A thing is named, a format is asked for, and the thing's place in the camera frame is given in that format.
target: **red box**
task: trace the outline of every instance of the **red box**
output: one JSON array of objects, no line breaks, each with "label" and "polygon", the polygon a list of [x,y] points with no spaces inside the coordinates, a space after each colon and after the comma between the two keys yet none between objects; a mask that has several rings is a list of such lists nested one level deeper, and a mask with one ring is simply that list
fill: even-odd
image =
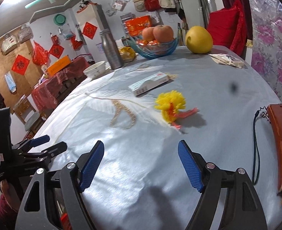
[{"label": "red box", "polygon": [[129,34],[131,36],[140,35],[143,29],[152,26],[150,16],[137,17],[137,18],[128,20],[125,23],[128,28]]}]

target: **white box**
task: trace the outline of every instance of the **white box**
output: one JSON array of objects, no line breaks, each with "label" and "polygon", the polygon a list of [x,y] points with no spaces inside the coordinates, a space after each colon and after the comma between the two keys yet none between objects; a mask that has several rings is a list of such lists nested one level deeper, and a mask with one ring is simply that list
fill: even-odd
[{"label": "white box", "polygon": [[159,86],[160,84],[167,82],[168,80],[168,75],[166,75],[165,73],[158,72],[143,80],[133,83],[128,88],[132,91],[135,96],[138,96],[150,89],[155,88],[156,86]]}]

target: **red pillow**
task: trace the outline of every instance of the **red pillow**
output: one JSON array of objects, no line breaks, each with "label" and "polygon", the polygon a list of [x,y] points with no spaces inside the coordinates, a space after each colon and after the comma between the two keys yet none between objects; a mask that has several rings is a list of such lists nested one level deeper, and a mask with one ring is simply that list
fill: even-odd
[{"label": "red pillow", "polygon": [[231,8],[210,13],[207,30],[214,45],[225,46],[241,55],[246,42],[246,23],[241,2],[236,0]]}]

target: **apple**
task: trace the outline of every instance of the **apple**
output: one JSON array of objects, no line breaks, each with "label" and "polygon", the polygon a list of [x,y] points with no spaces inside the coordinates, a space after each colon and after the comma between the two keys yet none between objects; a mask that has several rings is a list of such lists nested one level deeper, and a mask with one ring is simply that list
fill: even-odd
[{"label": "apple", "polygon": [[154,37],[153,31],[154,31],[154,27],[147,27],[147,28],[143,29],[142,30],[143,40],[145,40],[145,41],[154,40],[155,37]]},{"label": "apple", "polygon": [[173,29],[168,25],[158,25],[154,28],[153,34],[159,43],[167,43],[174,39]]},{"label": "apple", "polygon": [[213,38],[205,28],[194,26],[186,33],[186,46],[193,53],[208,53],[213,47]]}]

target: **blue glass bowl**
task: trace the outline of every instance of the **blue glass bowl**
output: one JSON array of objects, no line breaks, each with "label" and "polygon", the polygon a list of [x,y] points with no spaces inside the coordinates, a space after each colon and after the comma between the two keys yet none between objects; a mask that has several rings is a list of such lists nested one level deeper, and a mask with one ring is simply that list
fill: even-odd
[{"label": "blue glass bowl", "polygon": [[168,43],[160,43],[153,46],[141,46],[136,43],[134,38],[130,37],[130,39],[127,40],[127,43],[142,57],[152,60],[172,54],[177,47],[178,40],[176,38]]}]

